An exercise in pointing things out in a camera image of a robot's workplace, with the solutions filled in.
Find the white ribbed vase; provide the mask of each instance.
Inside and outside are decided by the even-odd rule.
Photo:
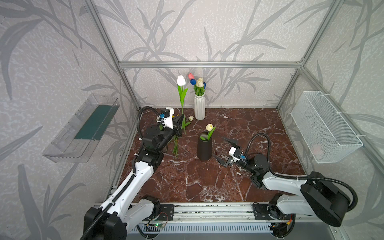
[[[205,93],[202,96],[195,94],[195,118],[203,120],[205,118]]]

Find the wallpaper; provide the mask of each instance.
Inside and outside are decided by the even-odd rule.
[[[295,151],[306,173],[317,171],[326,177],[341,180],[356,191],[357,206],[347,212],[343,227],[350,240],[379,240],[384,235],[384,177],[375,169],[371,161],[358,149],[337,163],[318,164],[299,128],[291,117],[291,111],[303,91],[315,89],[301,76],[284,101],[280,116],[285,125]],[[349,191],[340,187],[350,197]]]
[[[343,4],[306,67],[384,157],[384,0]]]
[[[79,239],[104,200],[134,107],[83,6],[74,0],[0,2],[0,239]],[[42,156],[87,97],[120,107],[87,163]]]
[[[293,72],[292,68],[142,68],[125,71],[135,95],[141,96],[138,100],[156,107],[180,107],[176,84],[180,74],[186,79],[189,73],[197,79],[202,77],[207,85],[205,104],[211,108],[274,108]],[[187,108],[193,108],[193,85],[187,81],[185,87],[189,90],[184,104]]]
[[[300,61],[331,0],[94,2],[120,61]],[[126,69],[140,105],[158,107],[178,106],[174,76],[189,72],[210,82],[208,107],[276,107],[293,70]]]

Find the white tulip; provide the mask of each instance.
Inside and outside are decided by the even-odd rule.
[[[183,77],[183,75],[179,75],[177,77],[177,85],[179,85],[179,86],[184,86],[185,85],[185,78]]]
[[[203,82],[197,82],[196,86],[198,86],[199,88],[203,88],[204,87],[204,83]]]
[[[214,126],[212,124],[208,124],[205,129],[209,132],[209,131],[212,131],[212,129],[214,128]]]

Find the marble surface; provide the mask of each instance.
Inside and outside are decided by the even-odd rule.
[[[194,114],[193,109],[185,109],[186,116]],[[155,114],[144,113],[142,129],[152,125]],[[271,139],[270,161],[275,172],[284,174],[304,174],[298,157],[286,134],[278,112],[273,108],[208,108],[204,120],[193,120],[186,127],[187,134],[179,138],[178,155],[172,155],[174,143],[169,143],[168,151],[153,176],[144,184],[134,202],[142,196],[151,195],[161,202],[264,202],[270,201],[278,191],[261,190],[252,185],[250,173],[237,165],[227,168],[221,166],[214,157],[203,162],[196,156],[198,134],[212,123],[212,152],[227,159],[230,145],[222,137],[238,139],[245,151],[248,141],[258,133],[267,133]],[[121,182],[131,171],[131,161],[138,151],[140,141],[135,137],[124,167]],[[266,154],[267,143],[263,137],[257,137],[250,148],[251,153]]]

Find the teal mat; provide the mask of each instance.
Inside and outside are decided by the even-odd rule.
[[[119,106],[111,105],[97,106],[95,111],[76,134],[75,139],[93,139],[100,141],[118,108]]]

